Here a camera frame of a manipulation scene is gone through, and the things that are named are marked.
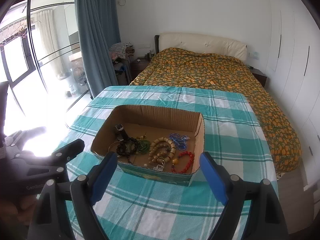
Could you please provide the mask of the left hand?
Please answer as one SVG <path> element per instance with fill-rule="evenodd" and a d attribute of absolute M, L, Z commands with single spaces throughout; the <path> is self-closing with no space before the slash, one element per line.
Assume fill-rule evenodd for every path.
<path fill-rule="evenodd" d="M 1 221 L 8 222 L 16 219 L 24 225 L 29 225 L 37 204 L 36 196 L 25 196 L 15 205 L 5 199 L 1 199 Z"/>

